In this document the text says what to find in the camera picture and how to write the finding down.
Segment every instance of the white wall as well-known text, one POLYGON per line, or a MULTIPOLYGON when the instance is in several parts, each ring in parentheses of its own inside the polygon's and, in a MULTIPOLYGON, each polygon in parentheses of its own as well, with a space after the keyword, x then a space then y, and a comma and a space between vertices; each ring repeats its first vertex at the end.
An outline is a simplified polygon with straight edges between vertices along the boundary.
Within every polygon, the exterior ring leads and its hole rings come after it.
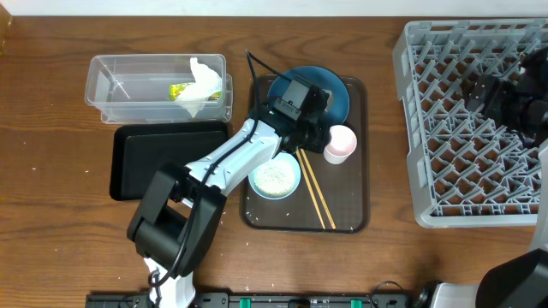
POLYGON ((12 15, 548 15, 548 0, 0 0, 0 3, 12 15))

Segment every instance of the chopsticks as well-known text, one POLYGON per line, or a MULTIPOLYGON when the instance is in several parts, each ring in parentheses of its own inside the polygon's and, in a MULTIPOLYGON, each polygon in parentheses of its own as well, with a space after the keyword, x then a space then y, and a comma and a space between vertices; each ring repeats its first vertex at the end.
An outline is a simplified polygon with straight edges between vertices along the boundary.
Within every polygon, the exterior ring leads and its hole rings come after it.
POLYGON ((308 162, 307 154, 304 150, 298 149, 297 150, 297 158, 299 159, 299 164, 301 165, 302 174, 305 176, 305 181, 307 182, 308 191, 310 192, 310 196, 312 197, 312 201, 314 203, 314 207, 316 207, 316 212, 318 213, 319 221, 322 223, 322 227, 325 228, 324 220, 322 219, 322 216, 319 212, 318 202, 316 201, 316 196, 314 195, 314 191, 312 190, 312 186, 310 185, 310 180, 308 179, 307 171, 304 167, 304 164, 302 162, 302 158, 304 158, 304 162, 306 163, 308 167, 308 171, 310 172, 310 175, 312 177, 312 181, 314 183, 314 186, 316 187, 316 191, 318 191, 319 200, 321 201, 322 205, 324 206, 325 214, 327 214, 327 218, 329 219, 329 223, 331 224, 331 227, 333 229, 336 229, 335 222, 333 221, 333 217, 331 216, 331 213, 329 211, 329 207, 327 206, 327 203, 325 202, 324 194, 322 193, 321 189, 319 189, 318 181, 316 181, 316 176, 314 175, 314 171, 312 170, 312 166, 308 162))

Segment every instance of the bowl of rice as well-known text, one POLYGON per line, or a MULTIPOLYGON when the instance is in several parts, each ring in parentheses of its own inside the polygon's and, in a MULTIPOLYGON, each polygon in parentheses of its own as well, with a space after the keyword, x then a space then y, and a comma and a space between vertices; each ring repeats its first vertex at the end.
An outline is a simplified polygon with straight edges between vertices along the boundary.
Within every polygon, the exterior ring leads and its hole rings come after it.
POLYGON ((297 189, 301 181, 301 167, 291 154, 281 152, 255 168, 247 178, 259 196, 277 200, 288 197, 297 189))

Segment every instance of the pink cup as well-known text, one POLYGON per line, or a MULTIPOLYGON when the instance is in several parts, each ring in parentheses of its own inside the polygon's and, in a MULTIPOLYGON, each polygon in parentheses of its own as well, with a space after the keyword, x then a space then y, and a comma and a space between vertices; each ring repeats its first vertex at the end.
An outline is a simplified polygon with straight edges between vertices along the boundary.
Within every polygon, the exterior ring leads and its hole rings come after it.
POLYGON ((335 125, 329 129, 331 142, 324 149, 325 160, 332 164, 344 162, 354 153, 358 145, 355 133, 344 125, 335 125))

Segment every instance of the brown serving tray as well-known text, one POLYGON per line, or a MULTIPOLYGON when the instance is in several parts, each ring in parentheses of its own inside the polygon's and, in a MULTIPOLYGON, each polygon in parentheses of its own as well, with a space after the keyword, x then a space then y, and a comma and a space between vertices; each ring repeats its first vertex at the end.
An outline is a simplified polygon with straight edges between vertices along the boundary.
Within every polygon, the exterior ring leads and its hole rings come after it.
MULTIPOLYGON (((275 79, 274 74, 258 78, 262 98, 266 98, 268 89, 275 79)), ((341 77, 341 80, 350 96, 350 111, 345 125, 355 132, 358 146, 355 152, 339 165, 327 163, 322 154, 307 151, 308 160, 324 194, 336 229, 331 228, 316 193, 325 225, 325 230, 322 229, 302 174, 297 189, 287 198, 279 200, 260 197, 249 186, 248 179, 245 179, 242 183, 240 214, 248 226, 258 229, 352 234, 360 232, 369 223, 366 88, 361 81, 353 77, 341 77)), ((249 108, 254 106, 254 91, 253 87, 251 88, 249 108)))

